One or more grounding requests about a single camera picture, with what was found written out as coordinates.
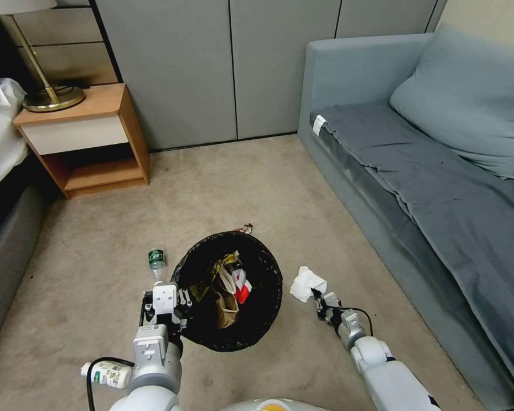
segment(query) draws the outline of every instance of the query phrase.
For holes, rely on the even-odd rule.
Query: lamp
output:
[[[52,87],[44,76],[44,72],[34,55],[32,47],[27,42],[25,35],[17,24],[12,14],[26,13],[28,11],[37,11],[51,9],[57,3],[55,0],[0,0],[0,15],[10,21],[16,36],[19,38],[21,45],[25,49],[30,62],[33,64],[40,80],[44,84],[44,90],[38,91],[36,94],[28,95],[23,101],[23,107],[29,111],[45,112],[56,111],[64,108],[72,107],[80,103],[86,98],[83,90],[78,87]]]

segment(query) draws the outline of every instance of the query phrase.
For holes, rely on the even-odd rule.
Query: pillow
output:
[[[458,155],[514,179],[514,47],[442,25],[390,104]]]

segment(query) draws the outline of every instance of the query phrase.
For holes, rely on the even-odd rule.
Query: trash can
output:
[[[208,291],[200,302],[192,298],[190,318],[182,336],[214,351],[237,351],[257,343],[270,329],[282,302],[282,273],[271,252],[255,237],[227,231],[195,244],[179,262],[172,281],[180,288],[211,281],[213,267],[226,254],[238,251],[252,290],[239,305],[237,321],[218,329],[216,294]]]

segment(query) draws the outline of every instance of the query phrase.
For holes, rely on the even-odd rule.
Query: white drawer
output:
[[[27,124],[25,135],[39,154],[127,143],[117,115],[59,123]]]

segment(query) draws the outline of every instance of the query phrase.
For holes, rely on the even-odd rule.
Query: white tag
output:
[[[322,128],[325,122],[326,119],[324,119],[321,115],[318,114],[316,116],[316,119],[314,120],[314,126],[312,128],[314,134],[316,134],[317,136],[320,135],[320,129]]]

